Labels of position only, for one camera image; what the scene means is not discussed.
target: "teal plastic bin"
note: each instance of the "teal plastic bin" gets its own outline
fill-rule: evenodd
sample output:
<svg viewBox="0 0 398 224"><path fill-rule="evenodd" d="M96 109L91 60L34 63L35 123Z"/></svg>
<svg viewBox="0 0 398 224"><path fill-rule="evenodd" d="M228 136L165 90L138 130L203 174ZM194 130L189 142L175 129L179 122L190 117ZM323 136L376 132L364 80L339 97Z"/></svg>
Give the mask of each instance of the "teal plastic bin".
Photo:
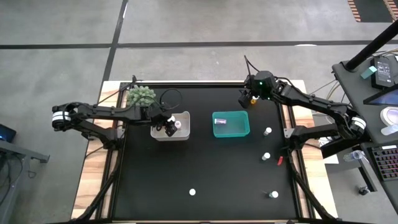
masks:
<svg viewBox="0 0 398 224"><path fill-rule="evenodd" d="M225 119L226 124L215 124L215 119ZM244 137L250 133L249 116L246 111L213 113L213 133L216 138Z"/></svg>

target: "blue screen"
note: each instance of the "blue screen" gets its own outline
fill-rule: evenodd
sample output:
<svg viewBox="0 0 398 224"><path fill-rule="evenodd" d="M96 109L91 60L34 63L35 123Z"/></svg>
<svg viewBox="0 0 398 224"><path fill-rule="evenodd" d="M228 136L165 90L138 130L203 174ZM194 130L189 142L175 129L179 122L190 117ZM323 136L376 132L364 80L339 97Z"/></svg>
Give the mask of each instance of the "blue screen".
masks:
<svg viewBox="0 0 398 224"><path fill-rule="evenodd" d="M0 141L12 142L15 135L16 132L14 130L0 124Z"/></svg>
<svg viewBox="0 0 398 224"><path fill-rule="evenodd" d="M370 103L398 106L398 89L386 93L385 95L372 100Z"/></svg>

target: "white label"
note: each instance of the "white label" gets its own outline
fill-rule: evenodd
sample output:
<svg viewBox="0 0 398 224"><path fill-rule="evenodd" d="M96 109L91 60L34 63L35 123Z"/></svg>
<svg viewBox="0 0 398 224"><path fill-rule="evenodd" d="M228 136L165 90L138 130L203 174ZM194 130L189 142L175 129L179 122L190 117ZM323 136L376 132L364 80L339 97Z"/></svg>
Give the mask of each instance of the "white label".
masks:
<svg viewBox="0 0 398 224"><path fill-rule="evenodd" d="M397 146L382 146L381 149L396 149Z"/></svg>

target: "computer monitor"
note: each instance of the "computer monitor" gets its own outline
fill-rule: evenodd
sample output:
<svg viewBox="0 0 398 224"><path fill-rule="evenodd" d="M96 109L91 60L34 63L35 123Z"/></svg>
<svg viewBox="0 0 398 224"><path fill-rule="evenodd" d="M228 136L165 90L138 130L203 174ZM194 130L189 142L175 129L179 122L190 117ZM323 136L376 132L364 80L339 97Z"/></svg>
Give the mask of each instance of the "computer monitor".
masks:
<svg viewBox="0 0 398 224"><path fill-rule="evenodd" d="M366 105L398 106L398 84L366 98L363 103Z"/></svg>
<svg viewBox="0 0 398 224"><path fill-rule="evenodd" d="M0 141L12 142L16 133L13 129L0 124Z"/></svg>

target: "white container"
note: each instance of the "white container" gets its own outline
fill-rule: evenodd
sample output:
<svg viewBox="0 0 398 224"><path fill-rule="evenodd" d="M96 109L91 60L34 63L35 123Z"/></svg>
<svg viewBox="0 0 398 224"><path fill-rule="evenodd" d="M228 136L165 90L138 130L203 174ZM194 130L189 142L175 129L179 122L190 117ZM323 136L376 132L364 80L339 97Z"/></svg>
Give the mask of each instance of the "white container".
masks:
<svg viewBox="0 0 398 224"><path fill-rule="evenodd" d="M175 117L176 121L181 122L181 127L171 137L168 137L164 128L162 128L160 131L157 131L156 128L151 127L150 135L154 139L156 139L158 141L185 141L185 140L188 140L189 134L191 133L189 112L184 111L183 113L172 114L172 116Z"/></svg>

